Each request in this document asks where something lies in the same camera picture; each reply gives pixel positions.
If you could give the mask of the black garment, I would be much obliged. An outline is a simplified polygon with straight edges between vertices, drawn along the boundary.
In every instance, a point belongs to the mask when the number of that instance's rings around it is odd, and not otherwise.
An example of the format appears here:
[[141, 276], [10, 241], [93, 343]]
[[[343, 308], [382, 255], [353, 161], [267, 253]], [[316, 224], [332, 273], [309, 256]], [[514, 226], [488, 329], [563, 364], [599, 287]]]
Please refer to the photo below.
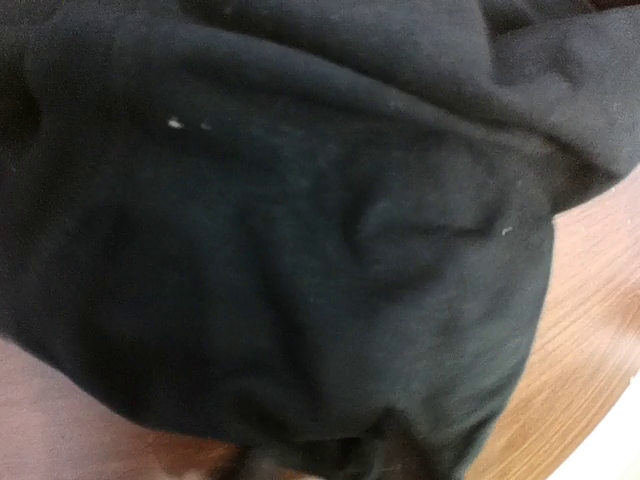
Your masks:
[[5, 1], [1, 333], [230, 479], [460, 479], [638, 162], [635, 5]]

